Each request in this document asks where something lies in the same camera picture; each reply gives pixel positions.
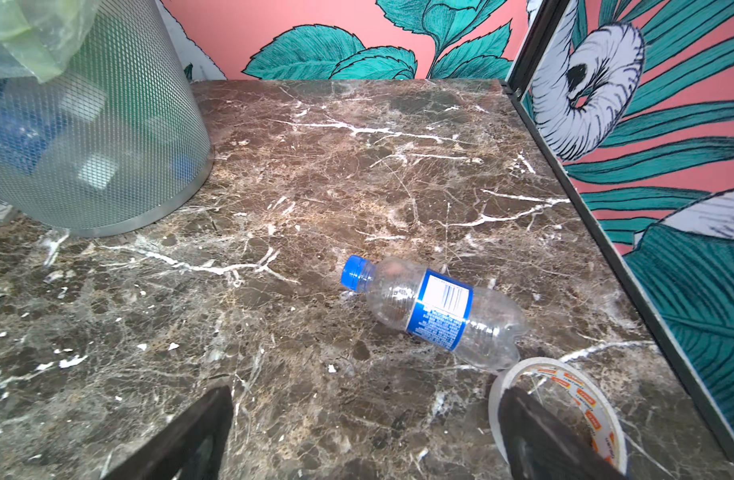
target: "brown marble surface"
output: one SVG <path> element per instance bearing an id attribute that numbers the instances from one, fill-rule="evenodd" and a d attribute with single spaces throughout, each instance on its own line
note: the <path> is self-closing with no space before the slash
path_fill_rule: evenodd
<path id="1" fill-rule="evenodd" d="M 339 284 L 351 254 L 514 298 L 522 356 L 570 356 L 610 399 L 631 478 L 734 478 L 497 84 L 194 90 L 216 164 L 179 211 L 96 240 L 0 228 L 0 478 L 97 479 L 220 384 L 222 478 L 509 478 L 494 377 L 374 321 Z"/>

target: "metal mesh trash can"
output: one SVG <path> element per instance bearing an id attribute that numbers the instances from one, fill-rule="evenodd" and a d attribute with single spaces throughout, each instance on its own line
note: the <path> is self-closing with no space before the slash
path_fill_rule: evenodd
<path id="1" fill-rule="evenodd" d="M 0 198 L 75 236 L 169 214 L 207 179 L 209 150 L 153 0 L 102 0 L 50 82 L 0 80 Z"/>

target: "green plastic bag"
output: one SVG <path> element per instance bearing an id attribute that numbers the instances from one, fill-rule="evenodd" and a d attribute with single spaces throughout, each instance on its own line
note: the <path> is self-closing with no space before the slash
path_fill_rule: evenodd
<path id="1" fill-rule="evenodd" d="M 90 31 L 100 0 L 0 0 L 0 78 L 60 75 Z"/>

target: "masking tape roll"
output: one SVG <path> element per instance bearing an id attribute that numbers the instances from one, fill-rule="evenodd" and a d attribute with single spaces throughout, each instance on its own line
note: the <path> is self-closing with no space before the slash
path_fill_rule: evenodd
<path id="1" fill-rule="evenodd" d="M 628 466 L 626 439 L 622 435 L 620 422 L 610 402 L 599 387 L 583 373 L 566 363 L 545 357 L 535 357 L 518 362 L 510 370 L 497 376 L 490 390 L 490 427 L 492 436 L 495 438 L 495 445 L 506 462 L 508 462 L 508 456 L 501 425 L 497 418 L 497 409 L 500 407 L 505 391 L 514 386 L 522 375 L 543 376 L 564 387 L 583 412 L 586 423 L 591 428 L 593 449 L 619 472 L 626 475 Z"/>

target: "plastic water bottle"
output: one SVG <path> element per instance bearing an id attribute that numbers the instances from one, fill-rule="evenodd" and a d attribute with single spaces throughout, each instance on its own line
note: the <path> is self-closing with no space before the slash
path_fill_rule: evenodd
<path id="1" fill-rule="evenodd" d="M 393 256 L 373 264 L 352 255 L 341 283 L 364 293 L 378 320 L 452 351 L 482 370 L 519 361 L 514 338 L 526 332 L 521 308 L 506 295 L 468 286 Z"/>

